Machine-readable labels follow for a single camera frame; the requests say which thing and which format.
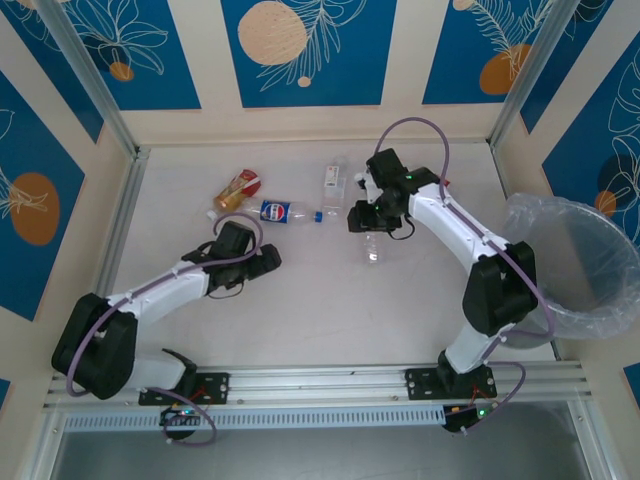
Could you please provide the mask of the yellow tea bottle red label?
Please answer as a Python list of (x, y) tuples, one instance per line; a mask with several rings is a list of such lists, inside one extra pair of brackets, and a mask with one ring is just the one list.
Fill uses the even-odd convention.
[(206, 216), (215, 221), (220, 216), (237, 211), (243, 202), (261, 188), (261, 178), (253, 170), (243, 169), (213, 198)]

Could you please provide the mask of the Pepsi bottle with blue cap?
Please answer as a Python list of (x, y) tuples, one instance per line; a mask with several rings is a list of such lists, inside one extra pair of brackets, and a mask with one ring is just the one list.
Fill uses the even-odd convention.
[(321, 211), (314, 210), (304, 202), (262, 200), (251, 197), (242, 203), (241, 212), (270, 224), (321, 224), (324, 221)]

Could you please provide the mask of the clear bottle red white label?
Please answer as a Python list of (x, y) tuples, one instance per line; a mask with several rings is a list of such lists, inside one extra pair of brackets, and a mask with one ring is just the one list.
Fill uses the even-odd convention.
[(383, 232), (365, 232), (361, 234), (363, 258), (367, 265), (379, 265), (387, 258), (388, 235)]

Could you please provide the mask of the trash bin with clear bag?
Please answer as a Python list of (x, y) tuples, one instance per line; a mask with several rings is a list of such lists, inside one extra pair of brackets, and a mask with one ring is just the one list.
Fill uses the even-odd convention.
[(598, 210), (517, 193), (507, 200), (503, 237), (534, 251), (557, 338), (607, 339), (640, 320), (640, 249)]

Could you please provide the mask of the clear bottle white orange label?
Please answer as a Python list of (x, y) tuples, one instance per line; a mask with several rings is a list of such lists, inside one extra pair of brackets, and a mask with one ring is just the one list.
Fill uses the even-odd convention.
[(334, 158), (324, 168), (322, 213), (327, 221), (337, 220), (343, 213), (347, 176), (345, 157)]

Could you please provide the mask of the small circuit board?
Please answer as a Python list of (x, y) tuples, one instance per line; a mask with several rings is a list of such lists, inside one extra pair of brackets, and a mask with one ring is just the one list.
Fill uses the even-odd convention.
[(450, 433), (463, 434), (490, 413), (491, 409), (483, 406), (445, 406), (443, 428)]
[(161, 411), (161, 427), (199, 426), (200, 415), (191, 407), (168, 407)]

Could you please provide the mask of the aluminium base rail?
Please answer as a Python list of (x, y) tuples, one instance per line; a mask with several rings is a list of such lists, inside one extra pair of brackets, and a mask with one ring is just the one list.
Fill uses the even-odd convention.
[[(417, 391), (409, 365), (204, 368), (206, 378), (226, 373), (223, 388), (231, 408), (303, 406), (405, 405)], [(500, 362), (491, 366), (492, 378), (479, 382), (480, 402), (495, 393), (499, 400), (513, 393), (512, 401), (575, 401), (592, 398), (586, 374), (577, 361), (525, 362), (522, 368)]]

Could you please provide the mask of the aluminium frame post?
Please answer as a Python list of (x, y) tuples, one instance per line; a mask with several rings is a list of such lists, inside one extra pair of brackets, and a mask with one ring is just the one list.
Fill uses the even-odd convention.
[(33, 0), (49, 33), (119, 145), (136, 159), (138, 145), (90, 54), (57, 0)]
[(580, 0), (554, 0), (549, 16), (542, 24), (528, 56), (503, 103), (488, 137), (489, 147), (495, 152), (506, 138), (533, 86), (537, 82), (550, 55), (563, 35)]

